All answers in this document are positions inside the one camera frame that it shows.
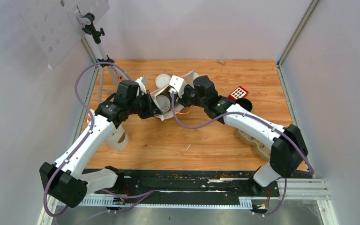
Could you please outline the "paper bag with orange handles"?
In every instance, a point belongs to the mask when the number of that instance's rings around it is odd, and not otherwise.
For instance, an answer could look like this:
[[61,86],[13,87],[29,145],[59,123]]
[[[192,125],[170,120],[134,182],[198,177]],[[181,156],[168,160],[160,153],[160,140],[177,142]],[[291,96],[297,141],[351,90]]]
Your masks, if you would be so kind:
[[193,81],[197,77],[199,77],[199,74],[194,70],[183,76],[167,74],[158,75],[155,79],[155,83],[158,89],[151,93],[151,97],[154,103],[162,111],[162,114],[156,117],[161,121],[172,118],[172,98],[170,94],[174,93],[175,97],[184,97],[186,85],[189,84],[191,87],[194,87]]

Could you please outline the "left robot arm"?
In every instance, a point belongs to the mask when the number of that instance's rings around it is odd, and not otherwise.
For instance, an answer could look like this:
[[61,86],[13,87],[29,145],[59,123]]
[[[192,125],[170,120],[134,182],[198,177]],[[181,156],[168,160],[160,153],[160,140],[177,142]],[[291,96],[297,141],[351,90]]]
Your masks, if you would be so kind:
[[86,195],[101,189],[108,188],[114,194],[124,190],[124,172],[117,168],[106,166],[86,174],[83,170],[103,141],[112,136],[129,115],[146,119],[161,112],[145,83],[144,77],[121,81],[117,91],[93,112],[93,120],[73,145],[54,163],[41,165],[39,174],[46,194],[74,208]]

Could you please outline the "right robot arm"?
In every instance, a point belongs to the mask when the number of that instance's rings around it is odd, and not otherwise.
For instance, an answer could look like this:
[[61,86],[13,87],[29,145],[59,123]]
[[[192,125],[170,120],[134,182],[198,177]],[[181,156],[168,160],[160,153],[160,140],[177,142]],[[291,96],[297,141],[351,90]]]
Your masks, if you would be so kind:
[[296,125],[284,127],[254,115],[250,109],[219,95],[208,76],[197,77],[193,85],[182,77],[172,76],[169,87],[172,105],[200,107],[212,122],[234,127],[270,149],[269,161],[256,170],[249,182],[252,194],[262,195],[271,182],[291,178],[302,162],[308,162],[308,150]]

